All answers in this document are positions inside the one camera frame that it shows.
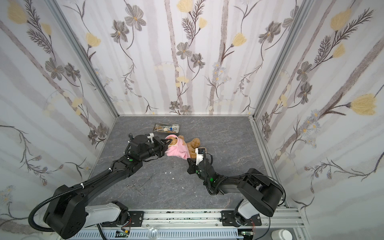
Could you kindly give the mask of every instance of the gray table surface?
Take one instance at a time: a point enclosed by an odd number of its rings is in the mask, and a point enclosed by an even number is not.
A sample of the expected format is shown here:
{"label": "gray table surface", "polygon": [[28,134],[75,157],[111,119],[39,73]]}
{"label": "gray table surface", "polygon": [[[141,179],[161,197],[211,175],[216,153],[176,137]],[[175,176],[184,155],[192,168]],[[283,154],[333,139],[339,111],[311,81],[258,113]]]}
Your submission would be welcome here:
{"label": "gray table surface", "polygon": [[[119,159],[127,146],[128,134],[151,133],[156,122],[180,124],[180,135],[189,142],[198,137],[201,146],[214,156],[215,171],[238,175],[249,168],[266,174],[256,139],[247,117],[118,117],[91,176],[107,169]],[[133,176],[116,183],[97,196],[90,205],[118,200],[129,209],[227,209],[235,208],[242,194],[210,196],[203,181],[187,173],[188,163],[164,156],[144,163]],[[127,185],[143,184],[143,193]]]}

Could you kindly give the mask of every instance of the pink fabric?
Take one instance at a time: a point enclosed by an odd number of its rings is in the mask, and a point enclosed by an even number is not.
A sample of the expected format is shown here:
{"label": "pink fabric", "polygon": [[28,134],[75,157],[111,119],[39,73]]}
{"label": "pink fabric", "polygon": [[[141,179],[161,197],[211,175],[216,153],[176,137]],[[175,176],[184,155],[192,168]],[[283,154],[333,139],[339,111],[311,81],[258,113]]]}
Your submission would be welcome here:
{"label": "pink fabric", "polygon": [[187,144],[184,142],[184,140],[173,134],[168,135],[166,139],[169,139],[170,137],[177,138],[177,143],[175,145],[168,145],[168,149],[166,151],[167,156],[176,156],[183,159],[190,158],[191,156],[189,154]]}

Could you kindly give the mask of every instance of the teddy bear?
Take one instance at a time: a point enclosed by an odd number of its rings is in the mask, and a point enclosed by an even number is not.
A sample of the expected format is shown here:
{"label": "teddy bear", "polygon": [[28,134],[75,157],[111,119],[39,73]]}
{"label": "teddy bear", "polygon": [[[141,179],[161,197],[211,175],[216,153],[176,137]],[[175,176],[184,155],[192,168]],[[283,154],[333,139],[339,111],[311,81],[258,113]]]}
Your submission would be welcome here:
{"label": "teddy bear", "polygon": [[[177,138],[172,137],[172,136],[169,136],[167,138],[172,139],[172,142],[169,144],[169,146],[176,145]],[[184,136],[178,136],[178,138],[182,139],[183,143],[187,145],[190,157],[196,158],[195,148],[200,147],[200,139],[196,137],[196,138],[192,139],[192,141],[185,143]]]}

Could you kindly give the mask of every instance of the floral wallpaper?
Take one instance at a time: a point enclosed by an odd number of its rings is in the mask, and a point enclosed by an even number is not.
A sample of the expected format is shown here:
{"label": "floral wallpaper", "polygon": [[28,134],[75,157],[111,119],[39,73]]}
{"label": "floral wallpaper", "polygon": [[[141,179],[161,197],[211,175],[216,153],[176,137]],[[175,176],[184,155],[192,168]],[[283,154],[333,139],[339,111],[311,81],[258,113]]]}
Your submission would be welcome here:
{"label": "floral wallpaper", "polygon": [[0,6],[0,238],[48,239],[29,212],[90,176],[115,117],[44,2]]}
{"label": "floral wallpaper", "polygon": [[58,0],[119,114],[245,114],[297,0]]}
{"label": "floral wallpaper", "polygon": [[383,10],[315,1],[257,116],[314,240],[382,238]]}

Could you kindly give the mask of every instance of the robotic arm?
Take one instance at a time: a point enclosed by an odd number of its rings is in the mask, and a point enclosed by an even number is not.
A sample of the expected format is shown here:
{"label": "robotic arm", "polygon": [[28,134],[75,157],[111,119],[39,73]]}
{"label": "robotic arm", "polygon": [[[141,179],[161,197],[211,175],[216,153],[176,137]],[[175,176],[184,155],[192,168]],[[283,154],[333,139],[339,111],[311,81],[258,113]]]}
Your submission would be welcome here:
{"label": "robotic arm", "polygon": [[[130,134],[129,137],[124,155],[113,161],[109,169],[72,187],[60,186],[53,197],[37,205],[28,217],[31,227],[44,232],[55,231],[63,239],[68,239],[83,227],[96,223],[124,225],[130,216],[128,208],[120,202],[90,207],[88,204],[115,183],[137,172],[145,159],[163,157],[171,142],[171,139],[160,139],[153,134],[137,135],[135,138]],[[235,210],[235,227],[243,225],[258,212],[269,217],[273,215],[283,195],[280,186],[252,168],[238,176],[217,174],[205,154],[205,149],[200,148],[196,159],[188,159],[188,173],[197,174],[211,195],[239,192],[245,196],[247,201],[241,202]],[[47,203],[49,206],[43,220],[51,228],[41,227],[33,220],[37,210]]]}

